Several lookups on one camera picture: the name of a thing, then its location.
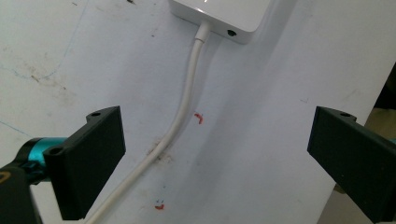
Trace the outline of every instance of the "cable strain relief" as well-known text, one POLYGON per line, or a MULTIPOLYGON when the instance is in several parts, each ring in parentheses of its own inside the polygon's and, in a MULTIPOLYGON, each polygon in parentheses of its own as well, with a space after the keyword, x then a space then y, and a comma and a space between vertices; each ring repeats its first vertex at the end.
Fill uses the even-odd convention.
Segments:
POLYGON ((195 35, 196 40, 201 40, 203 43, 206 42, 209 37, 210 29, 212 28, 212 24, 208 21, 202 21, 201 25, 195 35))

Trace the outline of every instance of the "red stain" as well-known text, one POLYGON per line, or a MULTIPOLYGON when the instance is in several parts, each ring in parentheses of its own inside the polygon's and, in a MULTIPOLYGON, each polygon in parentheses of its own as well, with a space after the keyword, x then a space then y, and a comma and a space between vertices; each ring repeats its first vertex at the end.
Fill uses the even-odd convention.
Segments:
POLYGON ((165 208, 165 204, 161 204, 161 206, 155 206, 157 210, 163 210, 165 208))
POLYGON ((195 113, 194 116, 199 119, 199 122, 198 122, 199 124, 204 123, 204 117, 202 117, 202 115, 195 113))

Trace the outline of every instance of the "white table surface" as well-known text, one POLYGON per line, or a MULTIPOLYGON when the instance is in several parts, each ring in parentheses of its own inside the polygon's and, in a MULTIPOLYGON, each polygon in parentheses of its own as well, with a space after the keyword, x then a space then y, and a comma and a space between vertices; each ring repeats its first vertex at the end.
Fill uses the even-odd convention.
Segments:
MULTIPOLYGON (((391 0, 275 0, 250 44, 211 35, 183 133, 105 223, 316 223, 334 182, 306 152, 315 108, 366 121, 396 60, 395 15, 391 0)), ((1 1, 0 164, 120 105, 127 152, 96 209, 170 126, 196 30, 165 0, 1 1)), ((32 189, 44 222, 62 223, 50 183, 32 189)))

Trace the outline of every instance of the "screw hole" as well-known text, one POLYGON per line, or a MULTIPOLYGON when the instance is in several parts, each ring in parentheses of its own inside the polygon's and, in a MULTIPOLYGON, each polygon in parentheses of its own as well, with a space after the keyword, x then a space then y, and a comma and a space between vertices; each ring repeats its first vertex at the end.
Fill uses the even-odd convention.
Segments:
POLYGON ((350 114, 347 114, 347 113, 341 113, 340 115, 343 117, 350 117, 350 114))
POLYGON ((227 31, 227 34, 228 34, 229 36, 236 36, 236 32, 233 31, 233 30, 228 30, 228 31, 227 31))
POLYGON ((56 148, 51 149, 51 150, 49 151, 49 154, 50 154, 50 155, 56 155, 56 154, 60 153, 61 151, 62 151, 62 148, 61 148, 61 147, 56 147, 56 148))

